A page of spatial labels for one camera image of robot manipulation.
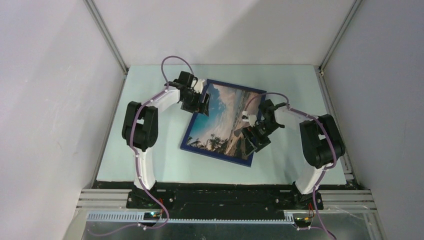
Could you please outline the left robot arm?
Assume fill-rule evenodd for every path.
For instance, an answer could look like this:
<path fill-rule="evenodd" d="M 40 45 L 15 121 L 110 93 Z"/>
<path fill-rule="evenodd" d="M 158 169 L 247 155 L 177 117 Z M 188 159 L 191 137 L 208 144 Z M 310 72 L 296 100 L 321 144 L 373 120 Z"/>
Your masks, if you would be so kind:
<path fill-rule="evenodd" d="M 209 116 L 210 95 L 207 80 L 190 72 L 181 71 L 178 78 L 168 81 L 164 89 L 145 102 L 131 101 L 126 107 L 121 135 L 135 155 L 134 184 L 143 190 L 138 201 L 145 208 L 153 208 L 158 194 L 151 189 L 157 180 L 154 175 L 152 148 L 159 136 L 159 114 L 180 104 L 181 110 Z"/>

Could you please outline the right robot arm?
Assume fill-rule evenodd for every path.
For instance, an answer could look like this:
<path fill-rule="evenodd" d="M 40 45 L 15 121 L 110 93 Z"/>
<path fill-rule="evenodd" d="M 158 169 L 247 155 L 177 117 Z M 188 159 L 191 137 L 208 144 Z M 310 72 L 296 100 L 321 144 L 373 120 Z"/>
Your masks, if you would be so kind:
<path fill-rule="evenodd" d="M 271 143 L 269 136 L 278 129 L 288 126 L 294 119 L 292 128 L 300 133 L 302 153 L 306 164 L 300 177 L 294 181 L 297 191 L 291 194 L 291 204 L 304 209 L 311 202 L 311 193 L 318 190 L 325 173 L 333 169 L 346 152 L 335 119 L 330 114 L 312 115 L 295 109 L 286 102 L 274 104 L 270 99 L 258 106 L 262 114 L 258 118 L 245 108 L 242 121 L 248 123 L 241 133 L 246 143 L 246 155 L 259 152 Z"/>

